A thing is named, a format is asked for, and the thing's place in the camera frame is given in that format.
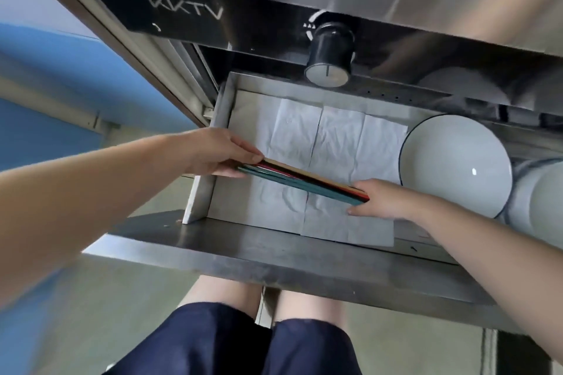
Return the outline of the white wall conduit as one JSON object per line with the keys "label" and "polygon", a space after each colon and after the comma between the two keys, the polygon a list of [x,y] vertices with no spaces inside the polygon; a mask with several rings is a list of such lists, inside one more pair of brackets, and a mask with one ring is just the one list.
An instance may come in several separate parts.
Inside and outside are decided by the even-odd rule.
{"label": "white wall conduit", "polygon": [[0,75],[0,99],[104,136],[112,130],[121,128],[119,124],[103,120],[100,114],[91,114],[74,108],[2,75]]}

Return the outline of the white paper towel liner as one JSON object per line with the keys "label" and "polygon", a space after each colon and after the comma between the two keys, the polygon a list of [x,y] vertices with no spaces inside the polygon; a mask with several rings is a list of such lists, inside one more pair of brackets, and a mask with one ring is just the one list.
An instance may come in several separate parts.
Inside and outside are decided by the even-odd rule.
{"label": "white paper towel liner", "polygon": [[[267,158],[346,185],[371,178],[399,183],[408,129],[361,112],[241,90],[228,128]],[[249,175],[216,179],[208,217],[341,243],[394,245],[392,220],[349,216],[348,207]]]}

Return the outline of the stainless steel cabinet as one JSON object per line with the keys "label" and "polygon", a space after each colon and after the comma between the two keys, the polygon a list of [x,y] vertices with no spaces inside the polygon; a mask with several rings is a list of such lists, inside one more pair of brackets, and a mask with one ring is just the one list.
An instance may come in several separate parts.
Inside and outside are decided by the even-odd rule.
{"label": "stainless steel cabinet", "polygon": [[[229,73],[358,94],[368,80],[438,93],[433,112],[563,131],[563,0],[56,0],[207,126]],[[355,36],[346,85],[305,77],[314,31]]]}

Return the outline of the large white bowl dark rim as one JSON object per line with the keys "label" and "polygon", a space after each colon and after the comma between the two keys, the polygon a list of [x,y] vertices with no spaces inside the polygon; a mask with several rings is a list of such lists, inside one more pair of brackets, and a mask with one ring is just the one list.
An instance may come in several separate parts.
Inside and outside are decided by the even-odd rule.
{"label": "large white bowl dark rim", "polygon": [[485,125],[461,115],[436,115],[405,137],[400,184],[494,219],[513,186],[507,150]]}

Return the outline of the stainless steel drawer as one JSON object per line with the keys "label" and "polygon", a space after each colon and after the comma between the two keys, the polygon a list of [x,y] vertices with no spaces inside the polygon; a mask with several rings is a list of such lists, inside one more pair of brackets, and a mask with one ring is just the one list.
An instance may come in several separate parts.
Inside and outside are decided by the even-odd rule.
{"label": "stainless steel drawer", "polygon": [[[409,127],[433,115],[423,110],[438,93],[368,80],[358,94],[229,73],[212,125],[225,127],[239,90],[315,105],[362,111]],[[563,157],[563,131],[482,121],[512,157]],[[521,333],[481,286],[446,251],[422,239],[392,248],[365,248],[207,218],[215,178],[196,178],[183,224],[181,211],[133,217],[83,253],[132,263],[200,272],[482,328]]]}

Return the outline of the person's left forearm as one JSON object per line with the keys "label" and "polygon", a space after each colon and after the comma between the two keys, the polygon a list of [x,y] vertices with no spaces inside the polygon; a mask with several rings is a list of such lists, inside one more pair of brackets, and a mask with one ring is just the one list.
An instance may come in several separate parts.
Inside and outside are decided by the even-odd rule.
{"label": "person's left forearm", "polygon": [[178,178],[194,133],[145,137],[0,172],[0,308]]}

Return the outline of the person's right hand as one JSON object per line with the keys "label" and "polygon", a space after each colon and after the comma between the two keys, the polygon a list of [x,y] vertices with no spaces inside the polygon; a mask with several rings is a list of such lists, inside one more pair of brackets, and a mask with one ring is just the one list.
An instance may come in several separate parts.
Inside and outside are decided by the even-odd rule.
{"label": "person's right hand", "polygon": [[379,191],[374,197],[368,198],[366,203],[350,206],[347,214],[413,221],[423,206],[425,195],[389,181],[379,180]]}

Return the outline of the person's left leg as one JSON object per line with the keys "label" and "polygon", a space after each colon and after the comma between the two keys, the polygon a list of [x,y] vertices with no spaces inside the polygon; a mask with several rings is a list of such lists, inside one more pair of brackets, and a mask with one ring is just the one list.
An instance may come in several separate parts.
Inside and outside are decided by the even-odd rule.
{"label": "person's left leg", "polygon": [[196,302],[212,302],[235,308],[257,324],[261,314],[263,286],[200,275],[177,308]]}

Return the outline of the person's left hand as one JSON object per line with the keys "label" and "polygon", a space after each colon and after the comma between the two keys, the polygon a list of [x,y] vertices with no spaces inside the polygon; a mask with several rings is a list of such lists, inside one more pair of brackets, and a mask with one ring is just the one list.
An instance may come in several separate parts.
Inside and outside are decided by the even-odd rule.
{"label": "person's left hand", "polygon": [[220,162],[221,134],[232,134],[227,129],[207,127],[181,134],[182,150],[186,151],[185,174],[194,176],[215,175],[227,178],[242,178],[244,173],[237,169],[240,164],[258,162]]}

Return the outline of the stack of coloured boards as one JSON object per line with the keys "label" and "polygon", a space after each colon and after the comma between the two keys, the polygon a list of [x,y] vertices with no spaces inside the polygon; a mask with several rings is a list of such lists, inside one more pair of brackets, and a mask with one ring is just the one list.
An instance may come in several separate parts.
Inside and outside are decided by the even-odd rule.
{"label": "stack of coloured boards", "polygon": [[362,190],[300,170],[273,159],[264,158],[257,164],[240,164],[237,169],[261,179],[320,195],[353,206],[369,201]]}

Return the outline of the person's right forearm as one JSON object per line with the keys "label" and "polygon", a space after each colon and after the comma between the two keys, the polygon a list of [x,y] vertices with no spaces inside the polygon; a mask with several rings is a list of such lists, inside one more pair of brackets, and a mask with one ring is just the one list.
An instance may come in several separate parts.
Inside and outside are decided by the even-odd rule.
{"label": "person's right forearm", "polygon": [[408,219],[427,230],[563,366],[563,251],[440,198]]}

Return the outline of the navy blue shorts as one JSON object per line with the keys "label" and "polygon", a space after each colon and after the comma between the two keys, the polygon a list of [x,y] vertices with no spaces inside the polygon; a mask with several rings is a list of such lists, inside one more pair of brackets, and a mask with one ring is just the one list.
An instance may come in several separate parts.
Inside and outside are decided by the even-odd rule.
{"label": "navy blue shorts", "polygon": [[344,330],[314,319],[268,329],[240,310],[176,309],[104,375],[362,375]]}

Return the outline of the person's right leg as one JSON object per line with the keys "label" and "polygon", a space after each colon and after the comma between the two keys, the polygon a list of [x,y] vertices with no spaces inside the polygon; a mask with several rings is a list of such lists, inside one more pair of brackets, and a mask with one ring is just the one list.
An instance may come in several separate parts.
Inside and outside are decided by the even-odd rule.
{"label": "person's right leg", "polygon": [[345,303],[325,297],[281,291],[274,314],[274,322],[289,319],[317,320],[348,330]]}

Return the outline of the black round control knob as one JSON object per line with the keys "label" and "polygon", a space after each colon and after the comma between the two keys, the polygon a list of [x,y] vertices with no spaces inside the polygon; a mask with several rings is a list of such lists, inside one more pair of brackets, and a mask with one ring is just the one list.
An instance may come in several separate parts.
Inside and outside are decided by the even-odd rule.
{"label": "black round control knob", "polygon": [[306,79],[319,87],[343,87],[351,76],[354,52],[355,36],[347,25],[341,22],[321,24],[311,40]]}

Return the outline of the person's leg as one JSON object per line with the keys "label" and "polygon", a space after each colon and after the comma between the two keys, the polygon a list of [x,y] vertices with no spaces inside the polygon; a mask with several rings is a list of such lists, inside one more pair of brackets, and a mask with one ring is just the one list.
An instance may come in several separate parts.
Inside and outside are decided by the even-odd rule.
{"label": "person's leg", "polygon": [[289,319],[317,320],[348,330],[345,303],[325,297],[281,291],[274,314],[274,322]]}
{"label": "person's leg", "polygon": [[261,314],[263,286],[200,275],[177,308],[196,302],[212,302],[235,308],[257,324]]}

